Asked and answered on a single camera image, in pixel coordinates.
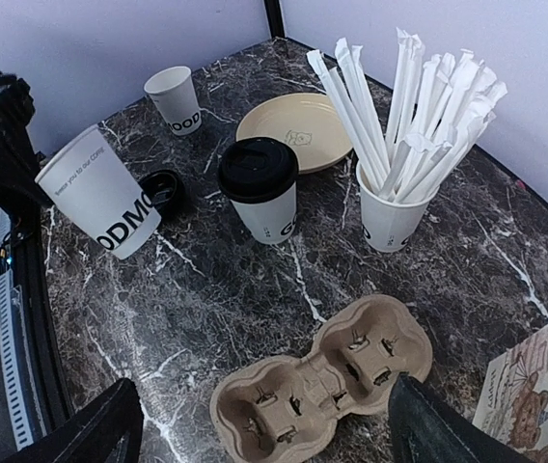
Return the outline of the white paper cups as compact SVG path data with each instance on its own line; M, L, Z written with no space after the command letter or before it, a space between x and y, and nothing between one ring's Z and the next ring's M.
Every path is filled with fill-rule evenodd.
M175 135L189 135L200 128L201 108L189 67L159 71L146 81L144 91Z

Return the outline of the brown pulp cup carrier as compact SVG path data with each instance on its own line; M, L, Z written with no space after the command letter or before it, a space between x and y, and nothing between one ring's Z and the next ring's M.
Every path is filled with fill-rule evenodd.
M340 419L383 413L397 377L424 381L432 361L402 302L364 296L323 324L306 356L276 355L225 377L210 417L235 462L304 462L328 446Z

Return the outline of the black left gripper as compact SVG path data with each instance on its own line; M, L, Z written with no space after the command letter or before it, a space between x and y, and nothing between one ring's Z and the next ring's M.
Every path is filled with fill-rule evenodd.
M50 198L35 182L40 157L27 132L34 114L27 82L0 71L0 207L50 206Z

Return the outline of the cream bear paper bag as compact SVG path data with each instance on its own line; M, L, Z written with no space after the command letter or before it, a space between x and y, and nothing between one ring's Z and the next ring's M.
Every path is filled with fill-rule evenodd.
M548 462L548 325L489 363L473 425Z

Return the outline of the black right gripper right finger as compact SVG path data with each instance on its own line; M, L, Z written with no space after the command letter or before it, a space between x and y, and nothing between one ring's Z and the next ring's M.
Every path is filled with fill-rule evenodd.
M518 462L520 453L480 431L415 377L398 376L388 401L396 462Z

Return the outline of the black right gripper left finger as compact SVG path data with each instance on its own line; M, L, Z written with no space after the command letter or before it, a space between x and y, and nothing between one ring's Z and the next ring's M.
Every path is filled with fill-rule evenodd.
M61 427L7 462L137 462L144 414L133 381L117 380Z

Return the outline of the black coffee cup lid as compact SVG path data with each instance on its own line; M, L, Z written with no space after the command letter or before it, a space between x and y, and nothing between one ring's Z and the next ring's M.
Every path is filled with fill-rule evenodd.
M239 140L222 154L217 180L221 192L243 204L261 204L289 190L299 175L295 152L269 137Z

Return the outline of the white paper coffee cup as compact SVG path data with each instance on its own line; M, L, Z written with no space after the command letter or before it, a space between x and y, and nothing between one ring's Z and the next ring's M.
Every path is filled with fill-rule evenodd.
M277 198L259 204L231 201L242 223L261 244L275 245L289 239L296 224L296 184Z

